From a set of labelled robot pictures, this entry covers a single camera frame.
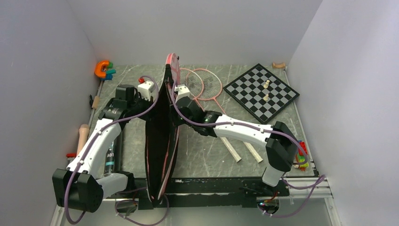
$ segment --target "white chess piece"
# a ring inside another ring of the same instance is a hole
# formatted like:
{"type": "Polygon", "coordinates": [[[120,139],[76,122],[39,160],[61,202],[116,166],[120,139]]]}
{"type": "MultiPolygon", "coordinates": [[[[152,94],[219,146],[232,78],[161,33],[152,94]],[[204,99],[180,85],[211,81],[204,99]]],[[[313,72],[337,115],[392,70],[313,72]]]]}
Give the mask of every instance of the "white chess piece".
{"type": "Polygon", "coordinates": [[[270,80],[268,79],[266,83],[263,85],[263,88],[267,89],[269,87],[270,80]]]}

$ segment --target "racket string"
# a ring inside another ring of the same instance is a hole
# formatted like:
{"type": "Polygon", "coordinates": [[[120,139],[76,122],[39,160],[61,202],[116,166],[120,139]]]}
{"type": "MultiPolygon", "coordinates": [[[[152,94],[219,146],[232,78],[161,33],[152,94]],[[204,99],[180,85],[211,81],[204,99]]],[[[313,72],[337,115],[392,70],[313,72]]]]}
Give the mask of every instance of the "racket string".
{"type": "Polygon", "coordinates": [[[204,90],[204,83],[196,72],[187,68],[180,68],[180,77],[183,78],[181,79],[181,82],[184,82],[184,84],[190,90],[190,94],[194,98],[197,98],[202,94],[204,90]]]}
{"type": "Polygon", "coordinates": [[[211,71],[206,69],[195,69],[193,70],[202,80],[204,84],[204,91],[198,97],[199,100],[211,100],[214,99],[216,101],[216,97],[218,97],[223,89],[222,82],[220,79],[211,71]]]}

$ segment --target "wooden handle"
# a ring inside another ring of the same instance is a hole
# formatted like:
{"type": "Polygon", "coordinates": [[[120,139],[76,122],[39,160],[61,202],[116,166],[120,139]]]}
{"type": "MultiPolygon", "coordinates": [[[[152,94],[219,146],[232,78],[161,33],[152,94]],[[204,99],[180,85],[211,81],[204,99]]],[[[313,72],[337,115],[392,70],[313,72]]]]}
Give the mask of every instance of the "wooden handle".
{"type": "Polygon", "coordinates": [[[90,127],[87,124],[83,124],[80,126],[78,150],[76,152],[77,155],[79,154],[79,152],[82,150],[83,146],[85,145],[89,132],[90,132],[90,127]]]}

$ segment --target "racket handle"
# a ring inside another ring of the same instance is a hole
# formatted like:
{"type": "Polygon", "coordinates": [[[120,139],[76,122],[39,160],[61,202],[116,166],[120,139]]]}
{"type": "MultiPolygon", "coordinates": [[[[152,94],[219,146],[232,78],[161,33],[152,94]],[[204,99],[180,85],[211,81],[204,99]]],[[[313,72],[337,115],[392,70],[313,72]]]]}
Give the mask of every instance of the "racket handle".
{"type": "Polygon", "coordinates": [[[227,138],[221,137],[220,139],[222,140],[223,144],[227,147],[227,149],[229,150],[230,154],[233,156],[235,161],[236,162],[241,161],[241,157],[238,155],[238,153],[236,152],[234,147],[230,144],[230,142],[227,140],[227,138]]]}
{"type": "Polygon", "coordinates": [[[254,149],[254,147],[252,146],[252,144],[244,142],[245,147],[248,148],[249,152],[251,152],[252,156],[256,159],[256,161],[258,163],[263,162],[263,159],[261,158],[261,156],[258,154],[258,152],[256,152],[256,150],[254,149]]]}

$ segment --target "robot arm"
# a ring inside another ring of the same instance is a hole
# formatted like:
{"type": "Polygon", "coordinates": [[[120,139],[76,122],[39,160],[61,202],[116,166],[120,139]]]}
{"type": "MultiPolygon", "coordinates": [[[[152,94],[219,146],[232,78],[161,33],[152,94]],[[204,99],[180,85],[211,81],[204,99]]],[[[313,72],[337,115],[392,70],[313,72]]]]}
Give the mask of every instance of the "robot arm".
{"type": "MultiPolygon", "coordinates": [[[[69,208],[95,212],[103,198],[119,191],[135,189],[134,177],[130,172],[119,171],[104,178],[100,178],[99,174],[99,168],[103,164],[103,157],[109,146],[124,129],[128,121],[121,121],[108,127],[98,136],[89,149],[88,144],[105,125],[137,115],[148,109],[152,103],[153,91],[153,83],[150,81],[139,85],[138,89],[128,85],[117,87],[115,98],[112,98],[101,111],[95,130],[83,147],[82,152],[68,165],[67,169],[57,169],[53,174],[54,191],[59,206],[64,206],[66,185],[85,152],[88,152],[87,156],[73,178],[74,183],[71,186],[68,199],[69,208]]],[[[276,130],[294,137],[284,123],[277,122],[274,126],[258,125],[236,120],[219,112],[203,111],[194,101],[188,98],[190,92],[187,87],[180,86],[175,91],[178,93],[176,104],[179,111],[191,121],[202,124],[230,122],[230,124],[213,127],[196,126],[184,121],[177,113],[172,114],[177,125],[187,124],[203,136],[231,137],[264,148],[270,165],[264,171],[262,181],[268,186],[275,187],[284,172],[291,170],[297,147],[285,137],[263,131],[263,129],[276,130]],[[239,123],[259,127],[261,130],[257,131],[239,123]]],[[[151,112],[140,118],[146,120],[150,117],[151,112]]]]}
{"type": "MultiPolygon", "coordinates": [[[[128,121],[117,122],[102,132],[101,129],[113,121],[129,118],[147,110],[155,98],[154,90],[151,81],[140,84],[137,89],[130,85],[119,85],[116,88],[115,98],[112,98],[100,112],[96,127],[82,151],[66,169],[57,169],[53,174],[58,206],[64,206],[67,183],[79,162],[81,166],[76,170],[69,191],[68,203],[71,209],[94,212],[103,198],[125,189],[135,189],[134,177],[130,172],[119,171],[100,178],[100,167],[104,164],[104,156],[128,121]],[[95,139],[93,145],[89,146],[93,139],[95,139]]],[[[140,118],[146,120],[149,116],[147,114],[140,118]]]]}
{"type": "Polygon", "coordinates": [[[176,105],[180,112],[193,122],[201,124],[230,122],[230,124],[210,126],[196,126],[187,121],[180,120],[179,124],[187,124],[203,136],[231,137],[237,140],[256,144],[267,152],[269,166],[262,175],[262,181],[275,187],[281,176],[291,170],[297,147],[288,138],[266,132],[274,130],[283,132],[295,139],[289,128],[282,122],[275,125],[261,125],[233,119],[225,114],[214,111],[203,111],[194,101],[188,97],[177,98],[176,105]],[[260,130],[251,129],[244,123],[260,130]]]}

